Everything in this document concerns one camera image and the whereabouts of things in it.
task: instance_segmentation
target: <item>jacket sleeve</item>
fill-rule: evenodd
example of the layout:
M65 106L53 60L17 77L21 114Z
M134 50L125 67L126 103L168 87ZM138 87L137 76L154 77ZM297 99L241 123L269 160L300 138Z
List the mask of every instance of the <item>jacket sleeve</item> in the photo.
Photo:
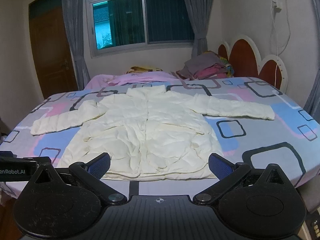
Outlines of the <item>jacket sleeve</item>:
M104 105L94 100L87 100L77 110L35 120L31 134L40 135L80 126L84 122L105 114L107 110L108 108Z
M275 119L275 113L271 106L254 102L226 100L196 94L187 102L187 105L196 113L211 116L248 116L267 120Z

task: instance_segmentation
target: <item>pink blanket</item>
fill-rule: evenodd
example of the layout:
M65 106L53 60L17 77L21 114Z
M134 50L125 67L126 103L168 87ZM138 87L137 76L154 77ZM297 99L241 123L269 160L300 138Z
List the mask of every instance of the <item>pink blanket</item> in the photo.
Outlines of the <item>pink blanket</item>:
M149 82L169 82L177 80L169 73L156 71L144 73L129 73L121 76L97 75L94 76L84 89L97 89L111 87L115 85L125 85L128 83L149 83Z

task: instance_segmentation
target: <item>bed sheet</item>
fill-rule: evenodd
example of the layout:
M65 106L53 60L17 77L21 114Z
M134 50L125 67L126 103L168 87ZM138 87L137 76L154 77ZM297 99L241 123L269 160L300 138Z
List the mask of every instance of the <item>bed sheet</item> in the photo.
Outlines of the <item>bed sheet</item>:
M224 157L233 163L249 163L254 168L265 168L269 163L277 163L295 187L319 174L320 125L292 99L258 78L136 83L101 90L82 90L53 95L18 124L2 143L0 150L12 151L18 157L49 156L53 166L56 166L79 127L32 136L30 129L34 120L72 111L77 109L84 100L99 101L107 95L126 93L129 87L163 84L166 85L167 90L189 95L198 93L221 99L271 105L276 114L274 121L205 116L217 135ZM102 181L127 197L136 194L187 194L192 198L218 179L150 182L103 179ZM26 182L8 182L1 183L1 187L9 195L17 197L25 184Z

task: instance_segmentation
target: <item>wall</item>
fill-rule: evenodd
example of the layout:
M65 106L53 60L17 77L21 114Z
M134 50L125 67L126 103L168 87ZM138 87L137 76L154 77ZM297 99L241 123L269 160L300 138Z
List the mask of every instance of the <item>wall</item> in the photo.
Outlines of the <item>wall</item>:
M208 49L217 51L222 39L220 0L214 0L208 30ZM134 65L151 65L164 71L182 69L191 58L191 47L148 49L91 58L84 6L84 59L91 77L98 74L123 74Z
M0 0L0 125L6 132L38 103L24 44L22 0Z
M224 40L230 44L238 34L245 34L256 43L262 58L276 54L270 7L271 0L221 0ZM292 34L280 57L288 72L287 95L304 106L319 65L316 19L311 0L288 0L288 12ZM285 9L276 15L275 24L283 45L289 33Z
M36 93L37 93L37 100L40 103L44 100L44 98L43 98L41 88L39 85L39 81L38 81L38 77L36 74L35 63L33 61L31 41L30 41L30 32L29 32L29 4L32 3L33 1L35 1L35 0L22 0L23 29L24 29L24 33L25 33L25 37L26 37L24 50L27 53L29 70L31 72L33 85L34 85Z

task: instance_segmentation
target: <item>roof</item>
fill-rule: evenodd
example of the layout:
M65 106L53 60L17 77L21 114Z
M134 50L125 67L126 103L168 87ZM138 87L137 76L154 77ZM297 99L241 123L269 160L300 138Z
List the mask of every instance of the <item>roof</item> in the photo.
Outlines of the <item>roof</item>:
M105 22L109 20L108 7L97 8L93 10L94 23Z

